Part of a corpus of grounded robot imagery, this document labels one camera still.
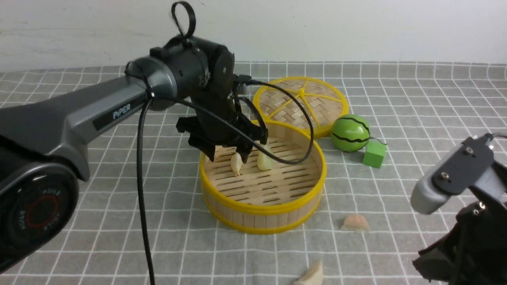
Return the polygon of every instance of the green ball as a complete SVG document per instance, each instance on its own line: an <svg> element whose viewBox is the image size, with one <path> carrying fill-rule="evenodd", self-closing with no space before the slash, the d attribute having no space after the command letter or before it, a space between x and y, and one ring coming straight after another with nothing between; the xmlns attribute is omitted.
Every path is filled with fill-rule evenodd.
<svg viewBox="0 0 507 285"><path fill-rule="evenodd" d="M331 140L339 150L355 152L362 149L370 139L370 125L357 115L339 117L331 129Z"/></svg>

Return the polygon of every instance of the green cube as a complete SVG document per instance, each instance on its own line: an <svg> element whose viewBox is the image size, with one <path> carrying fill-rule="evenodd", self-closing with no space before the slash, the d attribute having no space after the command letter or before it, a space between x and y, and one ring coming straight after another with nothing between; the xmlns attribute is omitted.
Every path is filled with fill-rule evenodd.
<svg viewBox="0 0 507 285"><path fill-rule="evenodd" d="M363 164L380 168L382 161L384 161L385 153L387 152L387 146L376 141L370 141L366 145L365 156L363 158Z"/></svg>

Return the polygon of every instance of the black cable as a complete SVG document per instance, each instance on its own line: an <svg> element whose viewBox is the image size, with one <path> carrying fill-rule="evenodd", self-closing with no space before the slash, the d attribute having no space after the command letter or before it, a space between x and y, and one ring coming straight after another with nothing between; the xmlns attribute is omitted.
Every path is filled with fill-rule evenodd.
<svg viewBox="0 0 507 285"><path fill-rule="evenodd" d="M185 8L185 10L187 11L188 17L189 17L189 30L187 31L187 33L183 33L183 29L182 29L181 25L179 24L178 19L176 17L176 6L178 6L178 4L181 4ZM171 6L171 15L172 15L172 20L174 21L174 23L176 24L176 27L179 30L180 36L184 40L188 40L194 34L195 26L196 26L195 13L194 13L194 9L192 9L192 6L190 6L190 4L188 4L185 1L174 2Z"/></svg>
<svg viewBox="0 0 507 285"><path fill-rule="evenodd" d="M491 136L493 136L493 138L495 138L495 137L507 138L507 133L495 132L495 133L492 133Z"/></svg>
<svg viewBox="0 0 507 285"><path fill-rule="evenodd" d="M150 284L155 285L155 271L153 270L152 254L150 252L150 241L148 240L148 226L146 222L146 209L144 207L144 187L142 181L142 133L144 130L144 120L146 113L150 107L153 99L149 99L142 107L141 115L139 116L139 125L137 127L137 195L139 197L139 213L141 216L141 232L142 241L144 243L144 251L146 252L146 260L148 264L148 273L150 275Z"/></svg>
<svg viewBox="0 0 507 285"><path fill-rule="evenodd" d="M276 85L273 85L270 83L266 83L266 82L262 82L262 81L258 81L258 80L250 80L249 82L247 82L247 85L264 85L267 87L274 88L274 89L282 92L283 94L287 95L290 99L292 99L292 101L303 112L303 115L305 116L305 119L308 122L308 127L310 128L310 145L308 146L308 151L306 152L306 155L304 156L304 158L301 161L304 161L305 159L307 159L308 156L310 156L310 153L311 153L311 150L313 147L313 140L315 139L315 136L314 136L313 126L312 126L310 116L306 112L305 108L301 105L301 103L299 103L299 101L292 94L290 94L287 90L285 90L279 86L276 86Z"/></svg>

